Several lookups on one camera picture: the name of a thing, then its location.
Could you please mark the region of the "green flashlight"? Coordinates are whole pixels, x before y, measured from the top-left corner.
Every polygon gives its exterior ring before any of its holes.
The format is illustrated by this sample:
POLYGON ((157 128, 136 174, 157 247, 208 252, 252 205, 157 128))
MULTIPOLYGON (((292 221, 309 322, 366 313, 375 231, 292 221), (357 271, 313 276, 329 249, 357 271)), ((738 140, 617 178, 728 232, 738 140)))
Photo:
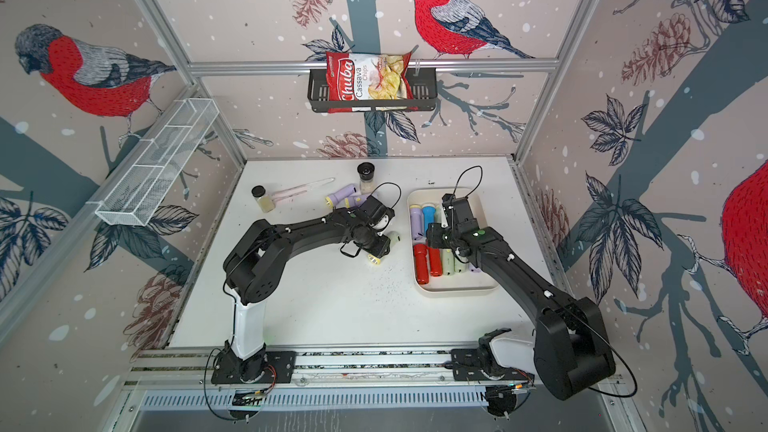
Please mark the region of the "green flashlight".
POLYGON ((454 272, 456 274, 464 273, 468 270, 468 262, 461 257, 454 258, 454 272))
POLYGON ((440 250, 442 272, 445 276, 451 276, 455 273, 455 257, 449 249, 440 250))
POLYGON ((367 248, 367 258, 373 265, 380 265, 383 259, 392 251, 392 249, 401 241, 400 234, 389 232, 383 235, 377 235, 373 243, 367 248))

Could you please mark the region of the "blue flashlight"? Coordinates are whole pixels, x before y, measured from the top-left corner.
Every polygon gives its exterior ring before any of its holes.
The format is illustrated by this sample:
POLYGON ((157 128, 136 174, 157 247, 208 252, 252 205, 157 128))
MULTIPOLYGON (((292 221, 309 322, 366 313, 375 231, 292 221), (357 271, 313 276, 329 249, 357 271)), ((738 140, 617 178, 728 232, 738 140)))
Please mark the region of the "blue flashlight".
POLYGON ((424 204, 421 208, 423 217, 423 232, 427 235, 429 226, 435 222, 435 214, 437 212, 434 204, 424 204))

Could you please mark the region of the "red flashlight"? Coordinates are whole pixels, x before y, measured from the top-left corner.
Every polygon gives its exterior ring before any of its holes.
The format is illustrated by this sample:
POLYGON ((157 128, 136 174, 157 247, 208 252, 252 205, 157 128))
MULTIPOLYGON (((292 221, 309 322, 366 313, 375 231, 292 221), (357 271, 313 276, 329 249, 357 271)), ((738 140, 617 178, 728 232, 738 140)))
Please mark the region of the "red flashlight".
POLYGON ((419 285, 429 283, 428 247, 424 243, 413 245, 415 278, 419 285))
POLYGON ((429 257, 429 273, 433 277, 440 277, 443 275, 442 256, 441 251, 436 248, 428 248, 429 257))

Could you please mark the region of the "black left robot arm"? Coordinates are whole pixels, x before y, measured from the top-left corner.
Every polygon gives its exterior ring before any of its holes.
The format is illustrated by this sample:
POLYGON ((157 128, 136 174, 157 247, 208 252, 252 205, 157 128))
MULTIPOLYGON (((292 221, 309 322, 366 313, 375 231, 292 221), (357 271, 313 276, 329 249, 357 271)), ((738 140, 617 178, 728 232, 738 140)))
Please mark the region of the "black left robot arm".
POLYGON ((229 347, 236 360, 242 364, 263 360, 265 302, 279 286, 290 259, 336 244, 351 259, 362 252, 382 259, 392 248, 385 229, 394 218, 393 208, 369 196, 359 206, 303 222, 253 222, 223 264, 224 287, 235 303, 229 347))

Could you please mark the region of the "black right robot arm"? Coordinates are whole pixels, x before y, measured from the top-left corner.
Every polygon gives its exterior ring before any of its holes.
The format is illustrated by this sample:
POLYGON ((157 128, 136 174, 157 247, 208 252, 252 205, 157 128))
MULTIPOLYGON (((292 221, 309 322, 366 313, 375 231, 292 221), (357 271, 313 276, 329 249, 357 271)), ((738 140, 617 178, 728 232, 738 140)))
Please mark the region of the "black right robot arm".
POLYGON ((442 197, 447 225, 428 226, 427 244, 448 249, 492 277, 534 325, 533 363, 548 391, 560 400, 612 376, 613 350, 597 305, 575 299, 544 280, 491 227, 482 228, 466 197, 442 197))

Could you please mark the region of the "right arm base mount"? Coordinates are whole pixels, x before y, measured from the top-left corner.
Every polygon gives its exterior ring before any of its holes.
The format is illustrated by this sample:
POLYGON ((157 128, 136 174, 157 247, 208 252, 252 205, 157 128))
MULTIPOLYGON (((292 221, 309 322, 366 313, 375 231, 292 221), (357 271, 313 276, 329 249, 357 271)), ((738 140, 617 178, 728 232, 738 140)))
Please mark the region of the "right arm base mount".
POLYGON ((536 377, 533 343, 509 328, 484 334, 475 348, 452 349, 443 367, 452 371, 455 381, 533 383, 536 377))

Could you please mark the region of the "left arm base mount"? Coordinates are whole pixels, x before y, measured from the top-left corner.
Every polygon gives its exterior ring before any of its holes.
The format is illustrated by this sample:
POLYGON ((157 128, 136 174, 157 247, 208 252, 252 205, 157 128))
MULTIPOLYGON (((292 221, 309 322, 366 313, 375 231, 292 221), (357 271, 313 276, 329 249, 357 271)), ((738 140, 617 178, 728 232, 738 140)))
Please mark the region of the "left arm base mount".
POLYGON ((226 341, 213 359, 211 383, 214 385, 287 384, 291 381, 297 353, 262 347, 248 359, 239 358, 226 341))

